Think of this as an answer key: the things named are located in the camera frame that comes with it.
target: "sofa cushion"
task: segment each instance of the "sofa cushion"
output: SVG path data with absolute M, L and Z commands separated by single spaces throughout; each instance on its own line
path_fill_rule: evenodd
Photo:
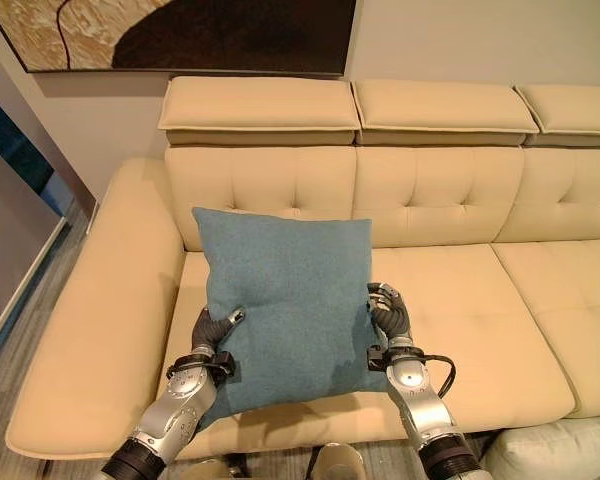
M 347 82 L 176 77 L 158 128 L 172 145 L 347 145 L 360 123 Z
M 353 147 L 169 148 L 178 227 L 189 251 L 202 249 L 194 207 L 301 220 L 350 220 Z
M 369 220 L 304 222 L 194 209 L 211 267 L 207 298 L 219 320 L 242 306 L 247 320 L 219 348 L 239 374 L 218 389 L 205 427 L 264 406 L 383 390 L 366 349 Z
M 354 96 L 363 145 L 520 145 L 538 131 L 508 85 L 360 80 Z
M 525 85 L 515 90 L 533 113 L 541 133 L 527 145 L 600 147 L 600 87 Z
M 571 416 L 600 415 L 600 240 L 493 248 L 569 379 Z
M 495 479 L 600 477 L 600 417 L 502 432 L 480 462 Z
M 600 150 L 523 151 L 520 189 L 496 241 L 600 238 Z
M 513 147 L 358 147 L 354 218 L 373 220 L 374 247 L 492 241 L 522 175 Z
M 201 253 L 187 254 L 163 371 L 190 348 L 208 271 Z M 445 402 L 464 431 L 550 422 L 573 408 L 555 358 L 488 245 L 373 250 L 372 279 L 404 294 L 418 346 L 456 362 Z M 447 368 L 429 366 L 439 388 Z M 165 385 L 163 377 L 159 394 Z M 384 393 L 362 392 L 220 419 L 180 458 L 396 438 L 405 432 L 395 405 Z

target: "sofa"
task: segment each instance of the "sofa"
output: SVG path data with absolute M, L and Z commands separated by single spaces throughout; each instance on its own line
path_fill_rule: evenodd
M 370 218 L 372 280 L 456 363 L 445 402 L 463 431 L 600 416 L 600 87 L 536 87 L 172 79 L 165 158 L 112 178 L 9 448 L 108 456 L 163 391 L 206 302 L 195 206 Z M 430 369 L 438 388 L 446 367 Z M 358 392 L 218 420 L 179 458 L 400 438 L 388 396 Z

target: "white pillow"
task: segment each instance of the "white pillow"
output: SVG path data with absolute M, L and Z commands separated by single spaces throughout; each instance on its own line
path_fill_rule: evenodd
M 494 480 L 593 480 L 600 476 L 600 417 L 506 430 L 480 463 Z

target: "black robotic joint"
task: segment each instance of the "black robotic joint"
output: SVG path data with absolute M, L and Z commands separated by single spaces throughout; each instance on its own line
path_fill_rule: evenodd
M 380 345 L 367 348 L 367 369 L 372 372 L 384 372 L 396 361 L 412 358 L 425 362 L 424 352 L 418 347 L 391 347 L 383 349 Z
M 209 358 L 200 354 L 185 355 L 167 369 L 167 378 L 171 378 L 176 372 L 190 368 L 206 367 L 213 383 L 218 386 L 227 378 L 232 377 L 236 371 L 236 362 L 229 352 L 219 352 Z
M 418 455 L 431 480 L 446 480 L 480 470 L 476 457 L 459 435 L 438 438 L 424 446 Z
M 233 377 L 236 372 L 236 361 L 229 352 L 216 353 L 210 363 L 213 366 L 209 368 L 209 371 L 216 386 L 224 383 L 227 378 Z
M 166 465 L 160 457 L 131 439 L 113 454 L 102 471 L 117 480 L 157 480 Z

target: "sofa headrest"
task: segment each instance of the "sofa headrest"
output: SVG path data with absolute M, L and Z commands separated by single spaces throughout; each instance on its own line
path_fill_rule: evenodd
M 362 145 L 520 145 L 538 127 L 507 85 L 360 80 Z
M 600 87 L 516 86 L 540 126 L 526 145 L 600 147 Z
M 348 82 L 176 77 L 158 128 L 171 145 L 349 145 L 360 122 Z

